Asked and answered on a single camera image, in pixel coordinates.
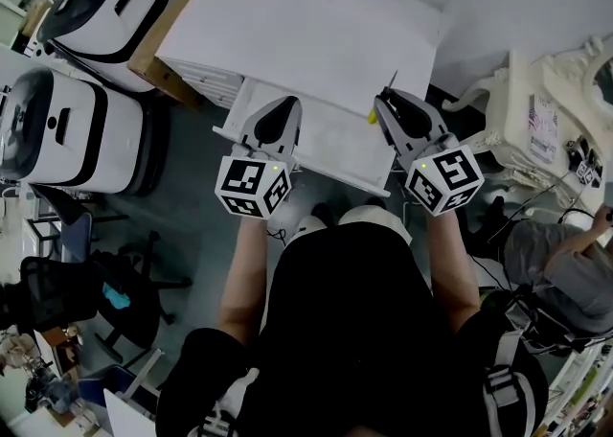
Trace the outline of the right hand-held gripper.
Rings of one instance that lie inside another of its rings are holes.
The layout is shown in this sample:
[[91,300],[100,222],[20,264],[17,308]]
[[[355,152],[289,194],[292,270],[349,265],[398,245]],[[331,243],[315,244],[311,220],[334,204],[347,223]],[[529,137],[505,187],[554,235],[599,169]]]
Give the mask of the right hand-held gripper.
[[439,110],[402,90],[384,89],[374,111],[406,171],[405,188],[433,217],[469,203],[485,179],[468,145],[461,145]]

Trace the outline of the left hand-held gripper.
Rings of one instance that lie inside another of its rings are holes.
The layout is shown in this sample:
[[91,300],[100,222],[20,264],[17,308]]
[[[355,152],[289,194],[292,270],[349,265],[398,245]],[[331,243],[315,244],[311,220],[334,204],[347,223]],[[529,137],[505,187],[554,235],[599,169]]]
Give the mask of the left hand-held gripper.
[[295,96],[267,103],[244,123],[239,144],[221,159],[215,194],[235,216],[270,219],[289,195],[303,109]]

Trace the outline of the yellow-handled thin metal tool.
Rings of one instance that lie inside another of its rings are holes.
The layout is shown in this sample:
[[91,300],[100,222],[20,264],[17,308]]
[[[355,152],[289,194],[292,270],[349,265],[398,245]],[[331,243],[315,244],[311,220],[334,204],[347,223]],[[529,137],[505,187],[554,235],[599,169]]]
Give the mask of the yellow-handled thin metal tool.
[[[394,83],[394,81],[395,81],[396,76],[397,76],[397,72],[395,72],[395,73],[393,74],[393,76],[392,76],[392,78],[391,78],[390,82],[389,82],[389,83],[386,85],[386,88],[387,88],[387,89],[391,89],[391,88],[392,88],[392,86],[393,86],[393,83]],[[367,121],[368,121],[368,123],[369,123],[370,125],[374,125],[374,124],[376,124],[376,123],[378,122],[377,114],[376,114],[376,112],[375,112],[375,108],[374,108],[374,107],[372,107],[372,109],[370,110],[370,113],[369,113],[369,115],[368,115],[368,117],[367,117]]]

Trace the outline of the person's right forearm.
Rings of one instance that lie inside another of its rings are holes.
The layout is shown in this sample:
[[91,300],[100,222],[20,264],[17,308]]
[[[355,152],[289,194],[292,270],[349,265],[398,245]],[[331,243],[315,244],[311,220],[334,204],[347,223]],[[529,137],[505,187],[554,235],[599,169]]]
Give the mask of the person's right forearm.
[[479,288],[454,211],[427,219],[433,296],[456,333],[480,310]]

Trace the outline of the person's left black shoe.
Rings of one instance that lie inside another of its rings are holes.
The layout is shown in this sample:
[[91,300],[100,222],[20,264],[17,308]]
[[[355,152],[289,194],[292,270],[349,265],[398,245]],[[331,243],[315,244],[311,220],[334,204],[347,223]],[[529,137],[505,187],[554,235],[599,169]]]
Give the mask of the person's left black shoe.
[[334,214],[325,202],[316,204],[312,208],[310,216],[316,230],[331,228],[336,225]]

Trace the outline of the person's light beige shorts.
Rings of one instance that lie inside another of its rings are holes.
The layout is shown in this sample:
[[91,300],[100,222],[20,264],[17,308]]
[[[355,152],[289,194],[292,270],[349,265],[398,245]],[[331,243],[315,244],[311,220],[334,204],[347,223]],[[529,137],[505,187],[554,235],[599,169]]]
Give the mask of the person's light beige shorts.
[[[345,225],[357,222],[377,224],[379,226],[391,229],[392,231],[399,234],[408,245],[411,245],[412,237],[405,228],[401,218],[389,212],[387,209],[382,210],[379,207],[367,206],[366,204],[354,207],[350,209],[347,213],[345,213],[336,224]],[[294,240],[297,240],[302,236],[317,231],[320,230],[315,229],[312,223],[312,217],[310,215],[307,215],[300,220],[296,231],[291,236],[289,241],[293,242]]]

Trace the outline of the cream ornate vanity table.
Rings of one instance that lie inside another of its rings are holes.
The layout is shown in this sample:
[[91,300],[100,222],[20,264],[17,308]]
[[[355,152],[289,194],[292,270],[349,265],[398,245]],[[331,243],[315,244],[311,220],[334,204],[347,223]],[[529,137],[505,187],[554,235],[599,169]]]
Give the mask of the cream ornate vanity table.
[[[465,138],[464,142],[476,153],[491,153],[503,171],[496,178],[501,182],[516,182],[533,189],[552,188],[561,200],[578,196],[588,206],[599,204],[604,186],[611,178],[613,159],[613,125],[591,110],[579,90],[558,76],[547,55],[529,61],[512,50],[507,66],[488,78],[472,84],[461,98],[443,102],[443,110],[457,112],[481,97],[487,97],[485,127]],[[549,100],[556,108],[558,147],[553,164],[534,157],[528,149],[528,110],[532,94]],[[584,136],[599,155],[602,184],[599,188],[584,186],[569,171],[566,152],[568,141]]]

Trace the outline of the white desk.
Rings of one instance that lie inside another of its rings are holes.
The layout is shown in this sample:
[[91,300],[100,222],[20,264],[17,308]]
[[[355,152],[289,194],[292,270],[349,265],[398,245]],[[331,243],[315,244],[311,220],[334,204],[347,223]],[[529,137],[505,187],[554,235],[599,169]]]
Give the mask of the white desk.
[[365,115],[387,84],[425,96],[440,21],[419,0],[190,0],[158,56]]

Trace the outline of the printed paper sheet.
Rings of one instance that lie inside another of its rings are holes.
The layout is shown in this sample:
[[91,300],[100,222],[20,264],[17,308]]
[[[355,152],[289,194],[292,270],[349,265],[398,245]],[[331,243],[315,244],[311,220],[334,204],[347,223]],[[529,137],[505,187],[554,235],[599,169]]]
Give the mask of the printed paper sheet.
[[532,94],[528,110],[528,149],[546,164],[553,164],[558,147],[558,120],[555,106],[545,98]]

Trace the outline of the brown cardboard box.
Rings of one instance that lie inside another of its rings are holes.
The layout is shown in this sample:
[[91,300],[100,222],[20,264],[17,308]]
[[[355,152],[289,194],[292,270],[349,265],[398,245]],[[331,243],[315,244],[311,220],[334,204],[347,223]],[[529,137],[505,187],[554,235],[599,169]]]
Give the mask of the brown cardboard box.
[[199,111],[207,99],[189,86],[179,74],[156,56],[172,25],[190,0],[170,0],[127,62],[142,80],[177,102]]

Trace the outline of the person's black shirt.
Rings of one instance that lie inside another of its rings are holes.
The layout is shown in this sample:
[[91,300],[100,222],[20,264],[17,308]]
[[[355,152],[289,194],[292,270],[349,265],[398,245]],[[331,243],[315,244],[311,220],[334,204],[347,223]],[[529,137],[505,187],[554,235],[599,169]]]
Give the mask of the person's black shirt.
[[548,384],[523,347],[497,356],[507,319],[454,333],[396,232],[357,222],[284,250],[252,347],[191,332],[164,383],[156,437],[196,437],[216,406],[236,437],[531,437]]

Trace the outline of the dark blue chair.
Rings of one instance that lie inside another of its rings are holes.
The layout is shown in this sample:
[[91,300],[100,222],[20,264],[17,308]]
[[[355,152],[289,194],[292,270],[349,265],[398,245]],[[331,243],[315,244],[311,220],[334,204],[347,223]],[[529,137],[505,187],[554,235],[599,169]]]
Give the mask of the dark blue chair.
[[59,239],[73,260],[85,262],[90,256],[95,223],[128,219],[128,215],[95,217],[83,201],[51,186],[32,184],[34,194],[45,200],[61,222]]

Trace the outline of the small brown wooden table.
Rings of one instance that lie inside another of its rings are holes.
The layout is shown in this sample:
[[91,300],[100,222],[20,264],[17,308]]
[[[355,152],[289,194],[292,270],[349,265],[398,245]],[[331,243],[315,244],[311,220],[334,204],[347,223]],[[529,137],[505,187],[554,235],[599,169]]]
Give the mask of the small brown wooden table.
[[79,336],[69,335],[62,328],[46,332],[34,331],[34,339],[44,362],[59,378],[79,366]]

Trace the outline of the white board panel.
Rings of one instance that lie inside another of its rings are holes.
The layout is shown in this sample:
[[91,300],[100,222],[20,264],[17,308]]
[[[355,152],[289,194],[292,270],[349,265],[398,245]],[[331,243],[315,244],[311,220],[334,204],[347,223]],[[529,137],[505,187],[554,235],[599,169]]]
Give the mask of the white board panel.
[[156,437],[154,422],[109,390],[103,390],[113,437]]

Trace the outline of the oval mirror with cream frame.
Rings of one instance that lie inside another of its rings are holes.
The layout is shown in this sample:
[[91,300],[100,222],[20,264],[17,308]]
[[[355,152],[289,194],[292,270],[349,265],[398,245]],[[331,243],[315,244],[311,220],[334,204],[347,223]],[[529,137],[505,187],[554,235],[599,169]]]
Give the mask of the oval mirror with cream frame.
[[558,76],[579,90],[587,106],[613,125],[613,33],[590,36],[577,50],[549,61]]

